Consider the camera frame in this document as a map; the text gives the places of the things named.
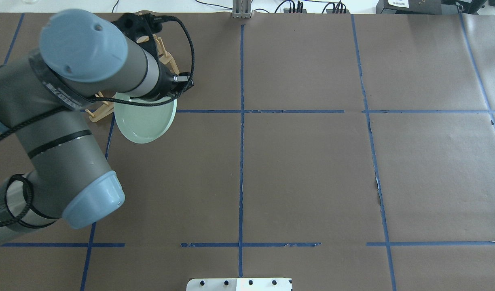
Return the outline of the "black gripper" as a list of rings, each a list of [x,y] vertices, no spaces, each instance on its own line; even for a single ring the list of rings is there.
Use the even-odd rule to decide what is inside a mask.
[[[191,57],[190,72],[172,73],[166,65],[157,61],[159,77],[156,85],[150,91],[150,101],[159,101],[166,96],[178,98],[194,86],[194,57]]]

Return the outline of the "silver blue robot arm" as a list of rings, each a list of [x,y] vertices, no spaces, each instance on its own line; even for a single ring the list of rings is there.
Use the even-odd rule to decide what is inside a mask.
[[[176,22],[188,39],[189,72],[174,74],[142,36]],[[118,210],[123,188],[81,110],[97,101],[172,103],[193,86],[195,50],[173,15],[124,13],[108,21],[83,9],[50,17],[38,47],[0,66],[0,142],[12,134],[34,169],[0,186],[0,245],[65,220],[81,229]]]

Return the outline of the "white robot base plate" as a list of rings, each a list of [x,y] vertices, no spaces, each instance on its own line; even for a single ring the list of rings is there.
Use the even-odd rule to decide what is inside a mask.
[[[292,291],[291,278],[194,278],[187,291]]]

